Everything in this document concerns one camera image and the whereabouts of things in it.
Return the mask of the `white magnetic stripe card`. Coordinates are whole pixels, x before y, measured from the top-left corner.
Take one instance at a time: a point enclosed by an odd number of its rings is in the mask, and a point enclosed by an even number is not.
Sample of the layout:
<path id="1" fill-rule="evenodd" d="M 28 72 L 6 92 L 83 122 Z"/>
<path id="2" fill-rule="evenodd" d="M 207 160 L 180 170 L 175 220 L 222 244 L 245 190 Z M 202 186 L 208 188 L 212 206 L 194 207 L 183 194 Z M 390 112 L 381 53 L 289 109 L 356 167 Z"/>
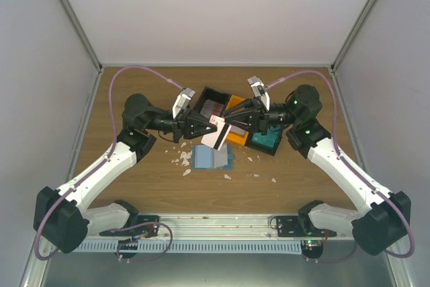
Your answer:
<path id="1" fill-rule="evenodd" d="M 211 115 L 209 121 L 216 127 L 216 131 L 205 134 L 201 139 L 201 144 L 220 151 L 232 126 L 226 123 L 224 118 L 215 115 Z"/>

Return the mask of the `blue card holder wallet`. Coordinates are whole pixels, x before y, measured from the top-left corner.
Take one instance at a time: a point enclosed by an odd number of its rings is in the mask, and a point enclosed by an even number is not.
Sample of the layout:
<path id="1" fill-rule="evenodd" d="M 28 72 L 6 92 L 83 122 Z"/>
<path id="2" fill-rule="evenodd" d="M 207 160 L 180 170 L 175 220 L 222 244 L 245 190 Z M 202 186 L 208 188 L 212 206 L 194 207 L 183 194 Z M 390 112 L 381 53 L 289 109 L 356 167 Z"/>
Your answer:
<path id="1" fill-rule="evenodd" d="M 228 165 L 215 168 L 214 167 L 214 151 L 206 145 L 196 145 L 192 151 L 192 169 L 215 170 L 215 169 L 232 169 L 234 163 L 234 154 L 232 146 L 228 145 Z"/>

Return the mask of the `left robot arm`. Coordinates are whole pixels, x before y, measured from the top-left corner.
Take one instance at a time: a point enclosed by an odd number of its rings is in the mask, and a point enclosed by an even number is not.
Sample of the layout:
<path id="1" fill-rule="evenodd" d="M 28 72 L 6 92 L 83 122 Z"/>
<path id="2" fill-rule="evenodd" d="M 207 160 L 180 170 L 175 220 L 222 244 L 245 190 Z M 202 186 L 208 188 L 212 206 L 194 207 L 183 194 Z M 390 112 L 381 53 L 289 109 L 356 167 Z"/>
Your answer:
<path id="1" fill-rule="evenodd" d="M 138 230 L 136 209 L 124 201 L 91 208 L 92 202 L 123 172 L 139 163 L 156 138 L 150 130 L 171 133 L 174 142 L 216 132 L 217 127 L 189 108 L 190 98 L 181 93 L 172 110 L 152 105 L 143 94 L 131 95 L 124 104 L 122 129 L 114 133 L 109 149 L 86 170 L 56 189 L 45 187 L 37 195 L 33 228 L 34 253 L 46 239 L 63 253 L 74 251 L 90 236 L 119 231 L 124 236 Z"/>

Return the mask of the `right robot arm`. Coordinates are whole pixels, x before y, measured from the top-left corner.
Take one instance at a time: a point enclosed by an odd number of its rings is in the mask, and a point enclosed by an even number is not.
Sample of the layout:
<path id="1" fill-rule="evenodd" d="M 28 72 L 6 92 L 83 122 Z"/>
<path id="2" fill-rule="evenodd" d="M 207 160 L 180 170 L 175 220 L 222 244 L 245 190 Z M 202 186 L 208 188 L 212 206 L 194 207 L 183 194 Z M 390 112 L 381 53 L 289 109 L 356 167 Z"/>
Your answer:
<path id="1" fill-rule="evenodd" d="M 355 208 L 337 208 L 319 200 L 299 209 L 298 230 L 311 237 L 321 229 L 353 237 L 369 255 L 379 255 L 410 229 L 411 199 L 391 192 L 352 161 L 335 143 L 334 134 L 316 119 L 323 105 L 315 87 L 298 86 L 282 104 L 271 104 L 258 85 L 255 97 L 227 109 L 227 123 L 248 132 L 266 134 L 286 127 L 291 147 L 322 169 L 348 196 Z"/>

